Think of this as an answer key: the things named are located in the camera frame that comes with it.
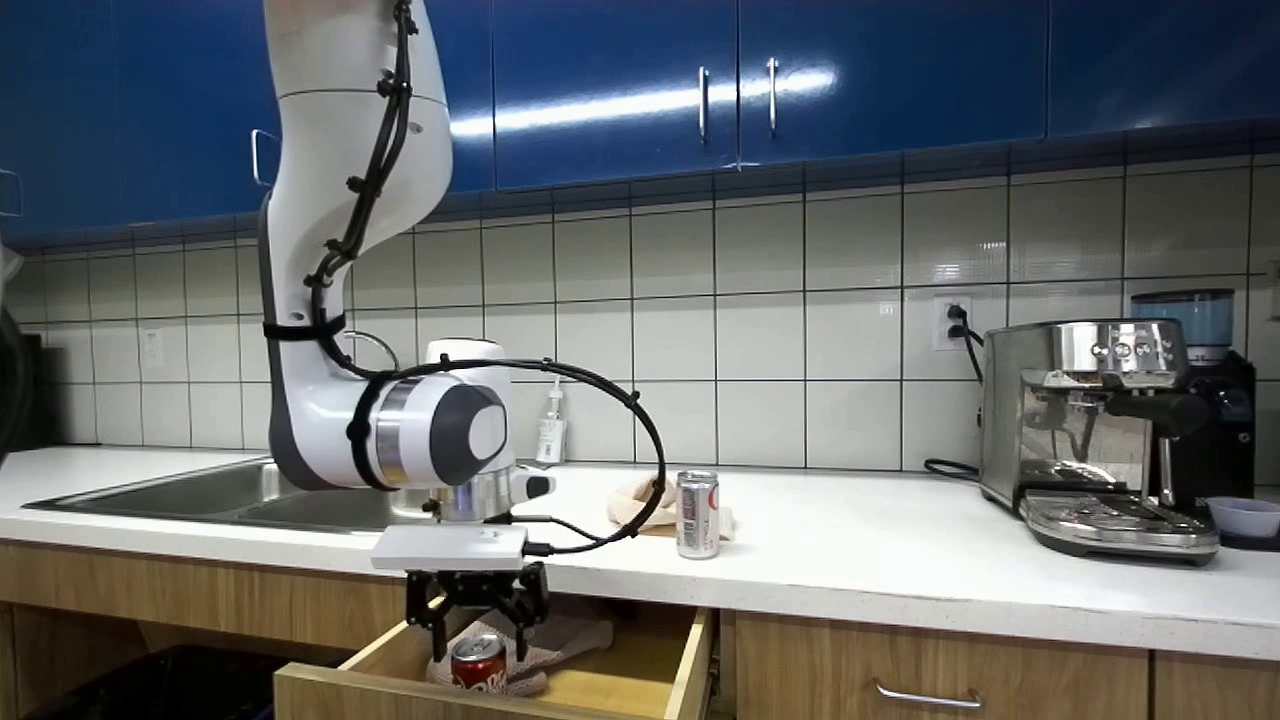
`open drawer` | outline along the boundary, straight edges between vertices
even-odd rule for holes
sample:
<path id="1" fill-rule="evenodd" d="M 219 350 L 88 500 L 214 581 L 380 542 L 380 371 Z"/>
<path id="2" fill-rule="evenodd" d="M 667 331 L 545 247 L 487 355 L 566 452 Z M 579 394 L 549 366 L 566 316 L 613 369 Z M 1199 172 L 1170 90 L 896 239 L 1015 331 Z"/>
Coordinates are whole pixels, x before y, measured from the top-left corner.
<path id="1" fill-rule="evenodd" d="M 281 720 L 695 720 L 709 703 L 709 613 L 629 608 L 609 654 L 557 668 L 545 696 L 486 696 L 428 683 L 428 631 L 397 626 L 339 668 L 286 665 Z"/>

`white tile wall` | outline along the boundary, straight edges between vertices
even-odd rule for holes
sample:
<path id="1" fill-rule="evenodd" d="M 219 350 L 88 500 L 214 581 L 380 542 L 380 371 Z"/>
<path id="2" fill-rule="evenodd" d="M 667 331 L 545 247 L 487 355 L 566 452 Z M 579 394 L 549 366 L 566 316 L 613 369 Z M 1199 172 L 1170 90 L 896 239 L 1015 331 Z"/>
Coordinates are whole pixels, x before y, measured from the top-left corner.
<path id="1" fill-rule="evenodd" d="M 635 383 L 671 466 L 921 469 L 975 462 L 980 383 L 944 339 L 1127 312 L 1148 289 L 1238 289 L 1238 350 L 1280 427 L 1280 157 L 695 201 L 424 223 L 355 266 L 351 329 L 420 360 L 438 336 L 562 355 Z M 18 316 L 45 336 L 56 438 L 267 447 L 260 256 L 188 247 L 28 256 Z M 515 376 L 532 455 L 545 376 Z M 1261 475 L 1280 485 L 1280 447 Z M 569 390 L 572 462 L 647 462 L 600 394 Z"/>

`coffee machine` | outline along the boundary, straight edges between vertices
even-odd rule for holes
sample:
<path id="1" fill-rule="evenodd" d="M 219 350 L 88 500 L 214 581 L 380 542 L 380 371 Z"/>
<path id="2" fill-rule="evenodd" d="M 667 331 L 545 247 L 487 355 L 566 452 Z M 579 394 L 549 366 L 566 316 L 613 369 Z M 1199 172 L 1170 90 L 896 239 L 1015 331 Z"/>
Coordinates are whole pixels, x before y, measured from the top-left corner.
<path id="1" fill-rule="evenodd" d="M 1173 475 L 1173 507 L 1206 512 L 1206 496 L 1253 496 L 1256 369 L 1234 354 L 1234 294 L 1143 294 L 1132 298 L 1132 316 L 1182 322 L 1187 354 L 1182 390 L 1210 412 L 1199 431 L 1152 445 L 1152 475 Z"/>
<path id="2" fill-rule="evenodd" d="M 1068 552 L 1210 559 L 1178 507 L 1173 447 L 1212 424 L 1186 390 L 1182 322 L 1061 322 L 987 331 L 983 496 Z"/>

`metal can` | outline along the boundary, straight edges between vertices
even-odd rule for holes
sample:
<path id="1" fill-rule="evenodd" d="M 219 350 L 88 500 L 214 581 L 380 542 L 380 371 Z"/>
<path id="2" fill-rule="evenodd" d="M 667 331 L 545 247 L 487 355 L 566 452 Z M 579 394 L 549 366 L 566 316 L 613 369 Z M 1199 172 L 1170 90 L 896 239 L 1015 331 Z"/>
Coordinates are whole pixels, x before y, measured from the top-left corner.
<path id="1" fill-rule="evenodd" d="M 676 474 L 676 552 L 687 559 L 719 555 L 719 475 Z"/>
<path id="2" fill-rule="evenodd" d="M 492 631 L 454 646 L 450 671 L 457 690 L 496 691 L 508 683 L 508 646 Z"/>

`kitchen counter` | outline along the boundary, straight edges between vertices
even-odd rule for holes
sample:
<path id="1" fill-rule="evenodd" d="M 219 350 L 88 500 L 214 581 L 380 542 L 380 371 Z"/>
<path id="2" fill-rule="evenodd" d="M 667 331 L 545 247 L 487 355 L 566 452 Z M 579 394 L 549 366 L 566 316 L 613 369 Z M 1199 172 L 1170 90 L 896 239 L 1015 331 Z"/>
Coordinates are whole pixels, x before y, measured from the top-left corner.
<path id="1" fill-rule="evenodd" d="M 272 532 L 176 520 L 32 512 L 28 500 L 154 475 L 253 466 L 243 452 L 39 447 L 0 469 L 0 542 L 219 559 L 296 571 L 388 578 L 380 532 Z M 519 512 L 609 528 L 609 500 L 647 469 L 562 469 Z M 1280 552 L 1206 569 L 1090 559 L 1041 548 L 975 485 L 896 474 L 719 474 L 735 542 L 681 559 L 667 535 L 549 559 L 553 592 L 987 631 L 1111 648 L 1280 661 Z"/>

